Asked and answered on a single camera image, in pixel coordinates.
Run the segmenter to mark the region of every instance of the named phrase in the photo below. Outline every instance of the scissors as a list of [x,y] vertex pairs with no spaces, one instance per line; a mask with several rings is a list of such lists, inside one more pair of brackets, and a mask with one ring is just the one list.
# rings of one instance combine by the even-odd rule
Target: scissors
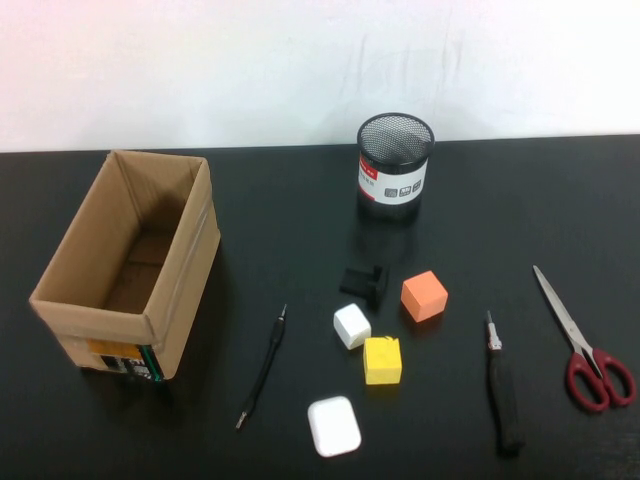
[[[610,403],[617,407],[629,405],[636,398],[636,384],[629,369],[608,353],[598,348],[591,348],[591,345],[582,336],[578,325],[573,321],[567,309],[564,308],[560,298],[558,298],[547,279],[542,275],[540,269],[534,265],[533,271],[536,273],[542,290],[556,312],[556,316],[573,346],[574,353],[571,355],[569,366],[567,367],[567,384],[573,398],[590,412],[602,412]],[[591,365],[587,362],[584,356],[585,353],[589,357]],[[607,368],[616,372],[620,377],[626,395],[620,395],[616,391],[607,373]],[[576,386],[576,376],[578,375],[582,375],[591,387],[598,398],[598,402],[592,402],[582,395]]]

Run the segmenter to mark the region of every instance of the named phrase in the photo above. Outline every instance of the box label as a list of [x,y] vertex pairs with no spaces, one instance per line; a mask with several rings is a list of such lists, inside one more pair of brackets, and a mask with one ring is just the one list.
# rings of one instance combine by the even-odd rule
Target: box label
[[151,345],[87,340],[89,350],[99,355],[104,364],[120,373],[144,377],[154,382],[164,381],[162,369]]

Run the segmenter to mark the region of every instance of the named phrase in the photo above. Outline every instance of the orange cube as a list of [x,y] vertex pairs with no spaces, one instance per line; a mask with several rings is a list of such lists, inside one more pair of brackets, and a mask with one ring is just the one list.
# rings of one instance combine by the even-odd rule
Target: orange cube
[[416,322],[443,312],[448,297],[432,271],[416,275],[402,284],[402,303]]

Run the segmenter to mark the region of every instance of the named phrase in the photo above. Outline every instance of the foam block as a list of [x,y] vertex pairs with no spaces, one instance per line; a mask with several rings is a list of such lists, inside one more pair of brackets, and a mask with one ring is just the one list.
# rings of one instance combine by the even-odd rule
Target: foam block
[[333,328],[349,350],[359,347],[371,336],[371,324],[355,303],[334,314]]
[[432,271],[416,275],[402,284],[402,303],[416,322],[443,312],[448,297]]
[[364,341],[364,379],[367,385],[400,383],[402,357],[400,341],[372,337]]
[[307,411],[317,452],[333,457],[356,450],[362,442],[360,428],[346,397],[314,402]]

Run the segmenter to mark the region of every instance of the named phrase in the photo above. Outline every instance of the scissor blade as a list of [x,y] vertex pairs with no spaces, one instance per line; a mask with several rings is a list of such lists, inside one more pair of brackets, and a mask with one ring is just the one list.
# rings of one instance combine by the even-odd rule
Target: scissor blade
[[564,328],[564,331],[567,333],[569,340],[571,340],[571,343],[573,344],[573,348],[578,353],[581,353],[579,348],[583,348],[589,354],[591,354],[591,346],[587,343],[585,338],[582,336],[582,333],[580,332],[578,325],[576,324],[576,322],[573,321],[573,319],[571,318],[571,315],[569,315],[569,312],[567,312],[567,309],[564,307],[564,305],[560,301],[558,294],[555,292],[551,284],[547,281],[547,279],[545,278],[545,276],[542,274],[542,272],[538,267],[534,265],[533,271],[536,273],[536,277],[538,277],[538,282],[540,282],[540,286],[542,287],[542,290],[547,296],[547,299],[549,300],[551,307],[556,313],[558,320],[560,320],[560,324]]

